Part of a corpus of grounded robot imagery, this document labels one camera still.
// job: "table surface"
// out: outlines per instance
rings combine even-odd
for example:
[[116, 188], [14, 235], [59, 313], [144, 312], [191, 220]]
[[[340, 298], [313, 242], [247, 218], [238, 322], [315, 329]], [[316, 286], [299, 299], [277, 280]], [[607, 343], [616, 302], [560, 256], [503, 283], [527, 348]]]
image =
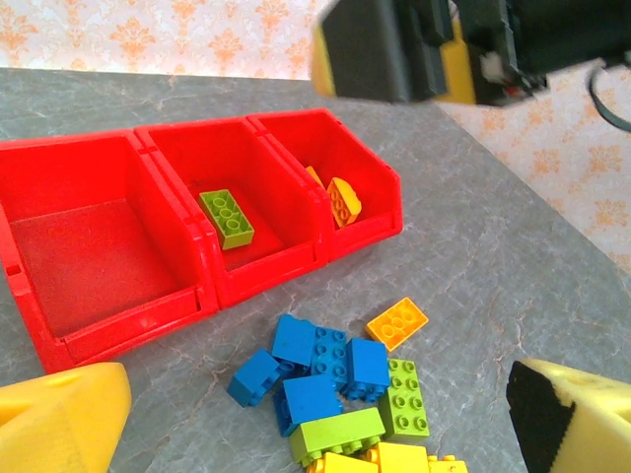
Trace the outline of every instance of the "table surface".
[[[513, 361], [629, 381], [631, 277], [438, 107], [324, 101], [303, 82], [0, 71], [3, 140], [316, 106], [400, 173], [403, 233], [121, 357], [134, 401], [111, 472], [302, 471], [269, 397], [242, 409], [232, 374], [282, 312], [365, 336], [404, 297], [430, 318], [392, 354], [417, 363], [423, 444], [470, 473], [526, 472], [505, 396]], [[42, 375], [4, 280], [0, 324], [0, 385]]]

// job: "wall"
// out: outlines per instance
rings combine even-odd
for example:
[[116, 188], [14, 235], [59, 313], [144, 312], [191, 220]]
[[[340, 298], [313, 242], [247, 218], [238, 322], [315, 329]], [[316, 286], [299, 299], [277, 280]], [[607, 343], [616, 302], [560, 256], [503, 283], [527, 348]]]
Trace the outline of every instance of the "wall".
[[[328, 0], [0, 0], [0, 66], [307, 79], [310, 25]], [[584, 68], [507, 110], [441, 105], [631, 272], [631, 134], [585, 94]], [[602, 82], [631, 116], [631, 74]]]

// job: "green lego brick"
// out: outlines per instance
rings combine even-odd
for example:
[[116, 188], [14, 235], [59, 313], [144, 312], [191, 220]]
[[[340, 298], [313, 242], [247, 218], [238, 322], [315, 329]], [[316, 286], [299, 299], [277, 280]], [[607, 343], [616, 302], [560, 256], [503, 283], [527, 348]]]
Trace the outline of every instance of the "green lego brick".
[[294, 460], [304, 467], [328, 451], [350, 455], [381, 441], [384, 423], [376, 407], [301, 424], [289, 437]]
[[379, 400], [388, 441], [415, 441], [430, 435], [416, 365], [407, 360], [389, 361], [390, 387]]
[[254, 228], [229, 190], [202, 192], [199, 194], [199, 205], [217, 229], [222, 249], [252, 243]]

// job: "lego duplo brick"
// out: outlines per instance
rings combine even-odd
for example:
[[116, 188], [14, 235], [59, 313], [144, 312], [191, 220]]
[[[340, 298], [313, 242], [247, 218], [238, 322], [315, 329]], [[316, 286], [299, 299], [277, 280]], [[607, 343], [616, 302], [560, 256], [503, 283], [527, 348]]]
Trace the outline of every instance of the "lego duplo brick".
[[315, 330], [311, 374], [327, 374], [341, 390], [348, 382], [346, 333], [325, 327]]
[[381, 342], [353, 338], [346, 345], [348, 383], [342, 395], [354, 401], [376, 402], [390, 385], [386, 345]]
[[379, 400], [384, 420], [384, 440], [425, 439], [430, 434], [425, 405], [414, 362], [390, 360], [390, 387]]
[[351, 184], [334, 177], [326, 189], [331, 199], [331, 210], [337, 226], [341, 229], [357, 220], [362, 211], [362, 202]]
[[280, 435], [288, 437], [300, 424], [341, 414], [344, 406], [333, 379], [320, 374], [284, 380], [274, 393], [274, 408]]
[[429, 473], [468, 473], [466, 463], [462, 460], [456, 460], [456, 457], [453, 455], [446, 455], [442, 460], [432, 455], [428, 456], [428, 460]]
[[261, 348], [235, 373], [228, 394], [242, 407], [257, 406], [279, 377], [279, 363]]
[[319, 175], [317, 175], [317, 172], [313, 166], [307, 166], [307, 172], [314, 179], [315, 182], [324, 187], [324, 184], [322, 184], [322, 179], [319, 178]]
[[290, 435], [294, 460], [307, 467], [327, 452], [351, 455], [377, 444], [385, 432], [376, 407], [301, 424]]
[[380, 473], [379, 466], [350, 456], [325, 453], [309, 465], [307, 473]]
[[379, 465], [380, 473], [429, 473], [427, 450], [420, 445], [380, 441], [362, 457]]
[[232, 249], [252, 243], [254, 228], [229, 190], [199, 194], [199, 204], [213, 223], [222, 249]]
[[421, 309], [410, 298], [405, 298], [371, 320], [366, 331], [374, 340], [385, 343], [391, 352], [428, 321]]
[[312, 364], [316, 326], [291, 313], [278, 319], [272, 339], [271, 355], [281, 365], [283, 378], [306, 374]]

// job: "red plastic bin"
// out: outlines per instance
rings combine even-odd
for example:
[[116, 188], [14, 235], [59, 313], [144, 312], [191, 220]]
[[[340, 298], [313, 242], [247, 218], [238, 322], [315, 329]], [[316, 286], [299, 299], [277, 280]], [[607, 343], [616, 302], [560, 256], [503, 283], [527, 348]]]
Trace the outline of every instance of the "red plastic bin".
[[[244, 117], [136, 129], [147, 151], [206, 237], [221, 307], [327, 262], [320, 195]], [[222, 250], [197, 199], [228, 189], [254, 227], [246, 246]]]
[[[403, 230], [400, 177], [330, 111], [317, 108], [259, 113], [248, 119], [320, 199], [326, 201], [323, 218], [330, 260]], [[362, 202], [362, 211], [352, 225], [337, 228], [328, 194], [307, 173], [307, 166], [314, 168], [324, 186], [333, 177], [351, 184]]]
[[0, 259], [46, 372], [218, 310], [197, 225], [133, 131], [0, 144]]

